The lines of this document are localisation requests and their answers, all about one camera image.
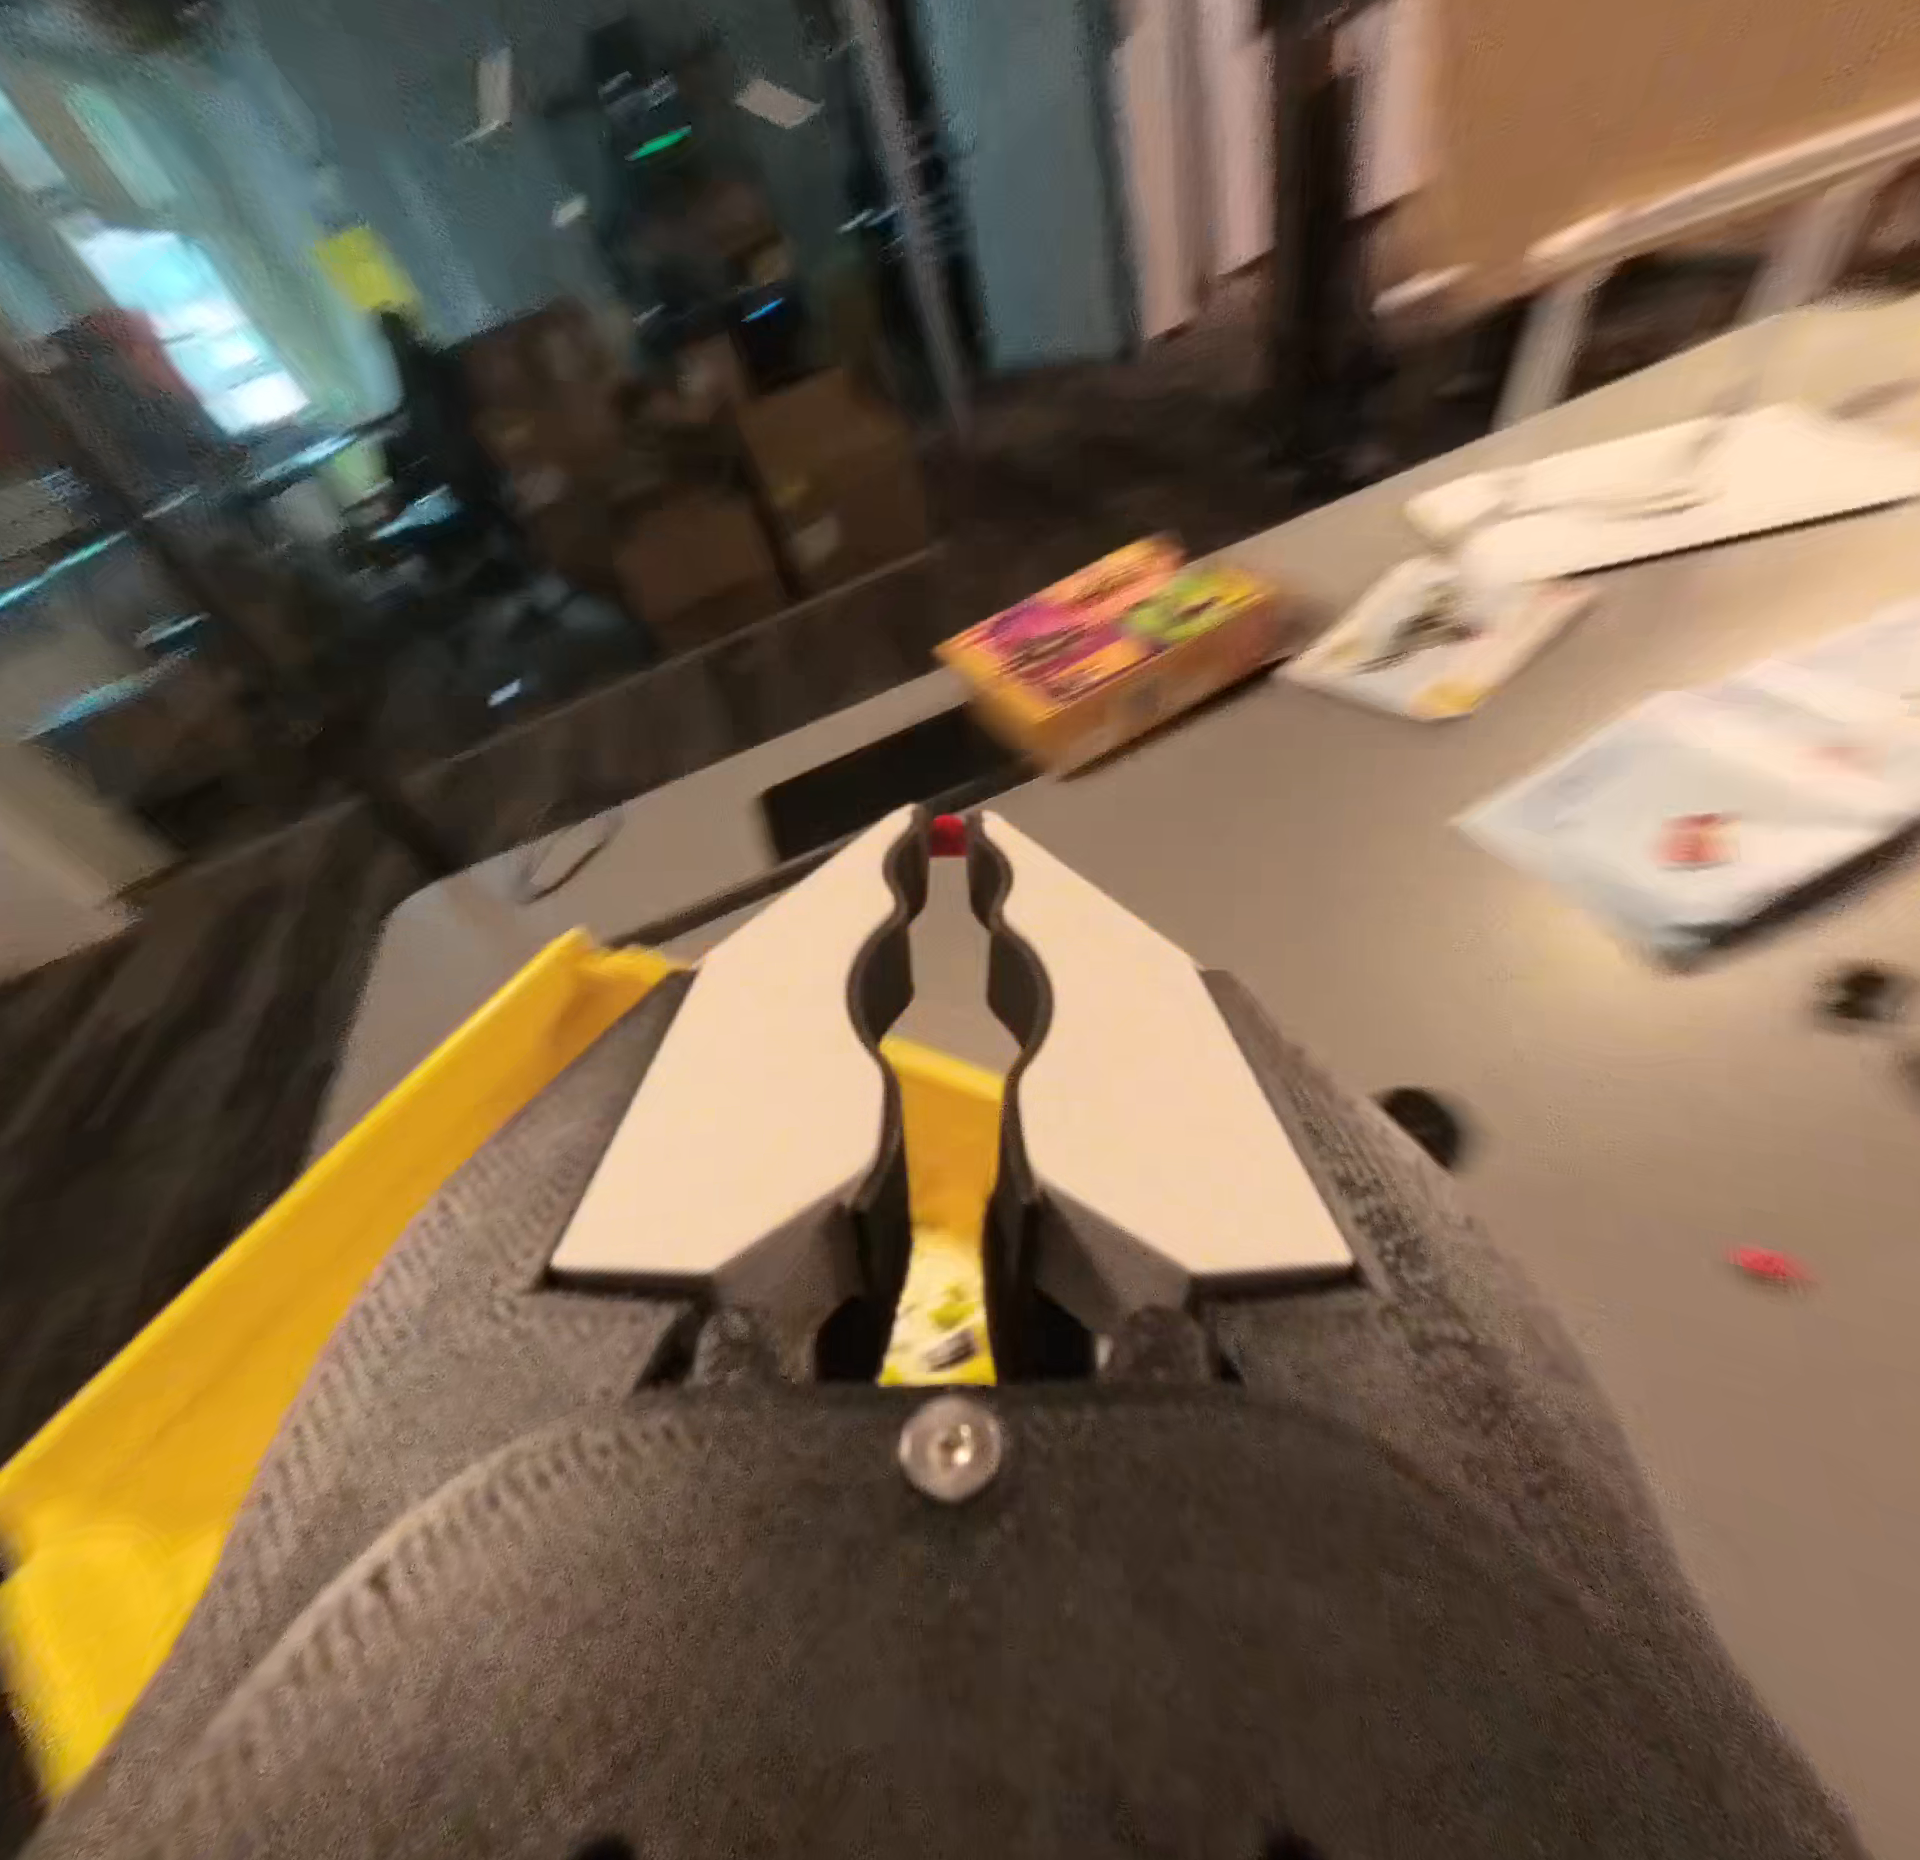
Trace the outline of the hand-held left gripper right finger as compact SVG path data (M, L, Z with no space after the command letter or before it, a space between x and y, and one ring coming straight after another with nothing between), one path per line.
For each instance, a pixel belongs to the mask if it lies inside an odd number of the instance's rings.
M969 817L986 1004L1015 1044L983 1231L995 1350L1350 1284L1355 1251L1257 1055L1258 1009L1004 815Z

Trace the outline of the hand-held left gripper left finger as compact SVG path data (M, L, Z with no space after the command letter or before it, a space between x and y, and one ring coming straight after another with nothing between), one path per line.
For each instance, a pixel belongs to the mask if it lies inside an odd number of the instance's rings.
M549 1254L589 1295L751 1308L883 1350L910 1262L903 1095L920 811L896 806L671 991L635 1097Z

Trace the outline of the yellow plastic bin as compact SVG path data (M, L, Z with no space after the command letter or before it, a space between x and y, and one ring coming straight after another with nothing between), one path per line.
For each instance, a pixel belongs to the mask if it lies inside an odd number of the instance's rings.
M5 1698L45 1806L176 1645L284 1416L403 1228L676 970L583 930L549 942L5 1463Z

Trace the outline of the lego instruction booklet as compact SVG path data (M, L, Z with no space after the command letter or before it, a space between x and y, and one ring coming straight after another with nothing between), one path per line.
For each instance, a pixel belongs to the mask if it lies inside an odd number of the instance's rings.
M1399 721L1462 721L1570 631L1600 591L1583 576L1504 576L1466 554L1410 557L1283 677Z
M1916 836L1918 601L1657 695L1455 827L1623 944L1689 961Z

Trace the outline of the colourful cardboard lego box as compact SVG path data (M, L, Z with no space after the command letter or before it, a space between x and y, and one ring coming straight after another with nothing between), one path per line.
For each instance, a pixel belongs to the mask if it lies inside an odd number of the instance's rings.
M1045 774L1076 774L1291 656L1280 582L1142 537L964 626L934 655L970 715Z

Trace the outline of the closed lego instruction booklet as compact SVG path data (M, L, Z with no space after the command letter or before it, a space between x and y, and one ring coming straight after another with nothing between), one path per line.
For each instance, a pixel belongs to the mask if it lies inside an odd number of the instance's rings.
M1504 576L1466 554L1410 557L1283 677L1399 721L1462 721L1570 631L1600 591L1583 576Z

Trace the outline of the pile of cardboard boxes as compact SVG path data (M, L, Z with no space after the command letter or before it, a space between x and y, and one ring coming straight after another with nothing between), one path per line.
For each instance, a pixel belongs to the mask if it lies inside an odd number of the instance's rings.
M516 529L666 653L920 557L931 542L907 415L861 372L760 384L750 321L622 363L573 300L454 349Z

